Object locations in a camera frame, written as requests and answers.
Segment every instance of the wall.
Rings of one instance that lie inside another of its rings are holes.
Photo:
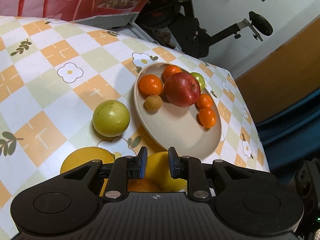
[[[234,78],[260,62],[269,53],[294,36],[320,14],[320,7],[313,6],[320,0],[192,0],[195,16],[208,34],[249,19],[249,11],[263,15],[273,26],[270,37],[257,41],[249,28],[241,30],[241,38],[228,37],[210,47],[203,60],[231,71]]]

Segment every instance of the blue curtain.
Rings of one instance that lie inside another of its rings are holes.
[[[320,157],[320,88],[256,127],[270,172],[289,182],[302,160]]]

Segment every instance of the oval plate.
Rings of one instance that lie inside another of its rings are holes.
[[[215,151],[221,138],[221,120],[215,104],[212,109],[218,118],[215,126],[210,129],[204,128],[197,121],[199,110],[195,105],[181,108],[168,103],[164,95],[161,95],[164,99],[163,105],[156,113],[144,107],[145,98],[140,94],[138,88],[140,78],[153,74],[162,79],[162,72],[167,65],[167,63],[151,64],[143,68],[137,76],[133,97],[138,117],[151,138],[164,149],[168,150],[173,146],[179,156],[189,155],[204,159]],[[203,89],[201,93],[210,95],[206,89]]]

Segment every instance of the floral tablecloth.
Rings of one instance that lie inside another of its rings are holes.
[[[136,76],[153,62],[198,72],[218,107],[222,136],[202,160],[223,159],[269,171],[250,113],[230,73],[154,43],[59,20],[0,17],[0,239],[17,233],[12,199],[59,174],[74,150],[98,146],[116,157],[141,146],[163,149],[146,133],[133,103]],[[129,109],[129,128],[105,140],[93,130],[95,107],[108,99]]]

